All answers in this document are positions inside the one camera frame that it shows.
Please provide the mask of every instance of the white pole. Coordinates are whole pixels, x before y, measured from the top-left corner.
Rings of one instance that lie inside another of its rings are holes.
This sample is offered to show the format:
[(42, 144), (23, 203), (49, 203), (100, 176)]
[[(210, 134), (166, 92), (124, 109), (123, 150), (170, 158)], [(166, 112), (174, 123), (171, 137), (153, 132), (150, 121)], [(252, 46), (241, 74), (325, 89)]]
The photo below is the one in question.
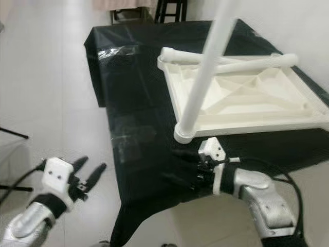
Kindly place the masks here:
[(279, 57), (250, 60), (240, 63), (231, 63), (218, 65), (215, 69), (216, 74), (242, 72), (255, 69), (265, 69), (271, 67), (292, 67), (298, 64), (296, 54), (285, 54)]
[[(200, 63), (202, 60), (203, 54), (192, 53), (187, 51), (175, 50), (170, 47), (163, 47), (161, 50), (160, 59), (162, 62), (171, 63), (171, 62), (185, 62), (185, 63)], [(237, 59), (220, 57), (217, 63), (219, 64), (230, 64), (243, 62)]]
[(203, 51), (200, 69), (180, 121), (175, 126), (174, 138), (182, 144), (189, 143), (194, 135), (194, 125), (207, 94), (220, 56), (225, 52), (235, 25), (235, 13), (240, 0), (220, 0)]

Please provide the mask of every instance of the tile floor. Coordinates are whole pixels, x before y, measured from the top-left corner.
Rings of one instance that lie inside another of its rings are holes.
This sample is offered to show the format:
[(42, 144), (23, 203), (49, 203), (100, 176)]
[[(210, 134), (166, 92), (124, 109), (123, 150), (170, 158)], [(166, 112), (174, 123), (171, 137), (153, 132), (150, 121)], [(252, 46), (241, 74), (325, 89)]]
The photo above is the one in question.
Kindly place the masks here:
[[(88, 247), (109, 239), (120, 207), (106, 112), (97, 106), (83, 47), (93, 26), (108, 24), (108, 13), (93, 11), (89, 0), (14, 0), (0, 34), (0, 124), (31, 136), (0, 165), (0, 182), (13, 181), (43, 157), (88, 155), (82, 177), (100, 162), (108, 164), (89, 200), (61, 217), (44, 246)], [(5, 138), (10, 137), (0, 133), (0, 140)], [(295, 174), (305, 194), (312, 246), (327, 246), (329, 239), (329, 220), (322, 220), (329, 200), (321, 196), (326, 194), (327, 167)], [(25, 184), (38, 191), (40, 178), (36, 174)], [(283, 191), (291, 201), (291, 191)], [(0, 210), (0, 233), (29, 197), (12, 194)], [(228, 196), (158, 213), (143, 222), (126, 246), (168, 242), (179, 247), (261, 246), (246, 206)]]

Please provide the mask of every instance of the stool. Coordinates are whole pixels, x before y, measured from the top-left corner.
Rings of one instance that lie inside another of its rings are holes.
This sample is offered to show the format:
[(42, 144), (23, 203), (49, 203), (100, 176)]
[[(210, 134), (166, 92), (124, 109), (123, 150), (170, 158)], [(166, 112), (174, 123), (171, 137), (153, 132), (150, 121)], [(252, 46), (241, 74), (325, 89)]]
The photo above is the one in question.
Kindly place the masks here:
[[(175, 14), (167, 14), (167, 5), (168, 4), (177, 4)], [(166, 16), (174, 16), (175, 22), (179, 22), (180, 19), (180, 9), (181, 10), (181, 21), (186, 21), (187, 14), (187, 0), (159, 0), (156, 7), (155, 13), (155, 23), (164, 23)]]
[(138, 12), (139, 13), (139, 18), (141, 19), (143, 17), (143, 8), (142, 7), (137, 7), (136, 9), (120, 9), (120, 10), (110, 10), (110, 18), (111, 18), (111, 25), (113, 25), (113, 19), (115, 21), (119, 20), (118, 14), (122, 13), (124, 11), (130, 11), (130, 12)]

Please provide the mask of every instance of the black tablecloth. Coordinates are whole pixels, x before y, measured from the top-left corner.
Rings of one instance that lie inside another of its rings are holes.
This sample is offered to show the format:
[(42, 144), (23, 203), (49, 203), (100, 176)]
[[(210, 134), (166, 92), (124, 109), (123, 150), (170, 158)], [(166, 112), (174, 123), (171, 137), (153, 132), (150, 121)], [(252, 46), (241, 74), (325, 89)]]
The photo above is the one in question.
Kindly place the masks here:
[[(93, 86), (106, 107), (111, 131), (121, 210), (111, 246), (123, 246), (149, 216), (180, 202), (211, 194), (168, 183), (172, 173), (185, 183), (196, 180), (196, 166), (172, 156), (171, 150), (197, 151), (173, 139), (176, 124), (164, 74), (157, 68), (162, 47), (201, 53), (210, 22), (94, 27), (85, 42)], [(238, 21), (225, 55), (269, 55), (279, 52), (243, 21)], [(298, 68), (295, 72), (326, 103), (327, 93)], [(252, 133), (218, 137), (230, 157), (255, 156), (288, 171), (329, 158), (329, 134), (321, 129)], [(271, 175), (275, 170), (244, 165)]]

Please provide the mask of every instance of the black cable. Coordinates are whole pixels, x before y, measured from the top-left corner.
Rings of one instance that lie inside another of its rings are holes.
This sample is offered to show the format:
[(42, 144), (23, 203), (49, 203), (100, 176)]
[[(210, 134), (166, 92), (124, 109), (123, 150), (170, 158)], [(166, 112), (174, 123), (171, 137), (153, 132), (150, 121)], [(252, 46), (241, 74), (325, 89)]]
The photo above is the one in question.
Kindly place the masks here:
[(213, 160), (213, 159), (210, 158), (209, 160), (207, 160), (207, 162), (210, 166), (212, 166), (212, 168), (214, 168), (215, 166), (218, 166), (220, 164), (225, 164), (225, 163), (230, 162), (230, 159), (226, 158), (226, 159), (221, 160), (221, 161), (216, 161), (216, 160)]
[(297, 198), (298, 198), (298, 207), (299, 207), (298, 220), (297, 220), (294, 235), (296, 235), (300, 238), (304, 238), (304, 205), (303, 205), (303, 198), (302, 198), (302, 193), (301, 193), (298, 185), (294, 181), (294, 179), (286, 171), (284, 171), (280, 166), (278, 166), (276, 164), (272, 164), (272, 163), (267, 162), (265, 160), (262, 160), (260, 158), (242, 157), (242, 158), (240, 158), (240, 160), (241, 160), (241, 162), (243, 162), (243, 161), (254, 161), (254, 162), (259, 162), (259, 163), (265, 164), (267, 166), (273, 166), (278, 171), (280, 171), (288, 179), (287, 181), (282, 180), (282, 179), (275, 179), (275, 180), (280, 181), (280, 182), (289, 183), (290, 185), (293, 186), (293, 188), (296, 192)]
[(25, 178), (27, 178), (28, 176), (30, 176), (35, 171), (43, 171), (45, 169), (45, 165), (46, 165), (46, 160), (43, 160), (38, 166), (36, 166), (32, 170), (26, 172), (15, 183), (13, 183), (8, 188), (8, 190), (6, 191), (6, 193), (2, 197), (0, 197), (0, 207), (2, 206), (3, 202), (8, 198), (8, 196), (10, 195), (10, 193), (12, 193), (12, 191), (17, 187), (18, 184), (20, 184)]

